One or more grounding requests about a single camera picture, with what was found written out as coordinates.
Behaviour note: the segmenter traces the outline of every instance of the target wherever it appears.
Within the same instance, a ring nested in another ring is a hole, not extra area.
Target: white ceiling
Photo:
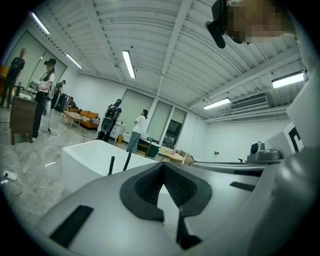
[[[50,39],[70,53],[82,73],[132,85],[201,114],[220,117],[230,105],[204,110],[225,97],[231,101],[264,93],[269,107],[294,100],[303,84],[272,89],[271,80],[304,69],[294,39],[225,49],[205,28],[215,0],[48,0],[35,10]],[[122,50],[129,50],[136,79]]]

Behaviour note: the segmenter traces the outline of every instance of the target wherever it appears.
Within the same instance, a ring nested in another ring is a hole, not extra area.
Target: window
[[[154,99],[132,90],[126,90],[120,105],[122,113],[119,122],[125,124],[125,131],[131,133],[135,127],[134,121],[139,117],[142,110],[150,110]]]
[[[146,131],[146,133],[149,134],[149,138],[153,138],[153,140],[157,142],[161,140],[171,109],[172,106],[161,101],[157,102],[150,124]]]
[[[162,146],[173,149],[179,138],[182,125],[186,117],[186,112],[177,108],[174,109],[169,126],[166,130]]]

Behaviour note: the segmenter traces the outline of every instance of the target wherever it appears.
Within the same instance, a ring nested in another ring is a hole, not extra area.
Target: concrete floor
[[[29,143],[26,135],[16,134],[15,145],[11,145],[10,111],[0,108],[0,175],[4,170],[17,174],[18,183],[6,183],[3,192],[11,202],[12,208],[31,224],[37,221],[54,205],[68,196],[62,177],[62,148],[79,144],[82,135],[96,138],[96,130],[88,130],[67,119],[61,122],[62,114],[52,111],[50,114],[50,130],[57,136],[40,131],[38,139]],[[47,131],[47,117],[42,116],[40,129]],[[126,149],[127,144],[115,144]]]

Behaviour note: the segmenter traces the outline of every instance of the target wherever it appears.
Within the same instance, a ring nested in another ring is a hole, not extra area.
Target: orange sofa
[[[77,109],[74,109],[74,108],[70,108],[70,112],[78,112]],[[88,110],[82,110],[81,113],[80,113],[81,116],[85,116],[87,118],[89,118],[88,121],[84,122],[83,120],[80,121],[80,124],[84,125],[85,127],[87,128],[95,128],[95,129],[98,129],[98,124],[94,124],[94,123],[91,123],[91,119],[92,118],[97,118],[98,117],[98,113],[93,113],[93,112],[90,112]]]

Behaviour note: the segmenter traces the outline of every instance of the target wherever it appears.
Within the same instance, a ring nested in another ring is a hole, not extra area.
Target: blue jeans
[[[138,142],[140,139],[141,134],[137,133],[137,132],[132,132],[131,133],[131,137],[130,137],[130,141],[128,144],[128,147],[126,149],[126,151],[128,152],[130,150],[130,148],[132,148],[132,153],[136,153],[137,152],[137,147],[138,147]]]

